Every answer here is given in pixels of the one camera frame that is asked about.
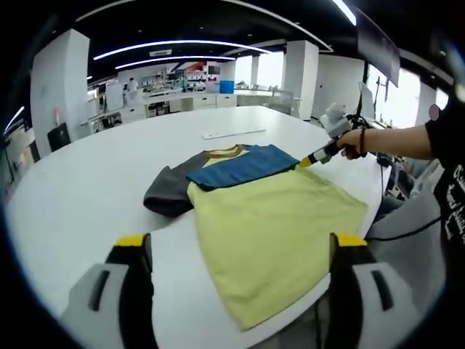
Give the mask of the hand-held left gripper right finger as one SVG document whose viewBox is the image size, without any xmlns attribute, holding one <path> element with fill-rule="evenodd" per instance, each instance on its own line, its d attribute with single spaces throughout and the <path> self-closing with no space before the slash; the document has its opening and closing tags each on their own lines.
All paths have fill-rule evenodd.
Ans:
<svg viewBox="0 0 465 349">
<path fill-rule="evenodd" d="M 329 348 L 398 348 L 420 322 L 410 286 L 367 242 L 330 235 Z"/>
</svg>

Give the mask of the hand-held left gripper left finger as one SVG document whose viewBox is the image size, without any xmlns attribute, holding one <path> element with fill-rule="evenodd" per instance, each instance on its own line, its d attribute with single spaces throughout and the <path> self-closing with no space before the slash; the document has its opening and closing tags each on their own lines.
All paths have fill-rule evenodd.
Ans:
<svg viewBox="0 0 465 349">
<path fill-rule="evenodd" d="M 151 235 L 117 240 L 69 291 L 62 325 L 83 348 L 156 348 Z"/>
</svg>

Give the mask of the person's right hand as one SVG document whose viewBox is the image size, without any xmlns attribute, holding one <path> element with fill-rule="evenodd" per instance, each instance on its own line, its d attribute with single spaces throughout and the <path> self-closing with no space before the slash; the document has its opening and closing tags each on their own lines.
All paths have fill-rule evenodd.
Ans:
<svg viewBox="0 0 465 349">
<path fill-rule="evenodd" d="M 336 142 L 342 155 L 349 160 L 361 157 L 361 140 L 363 136 L 362 129 L 355 129 L 342 135 Z"/>
</svg>

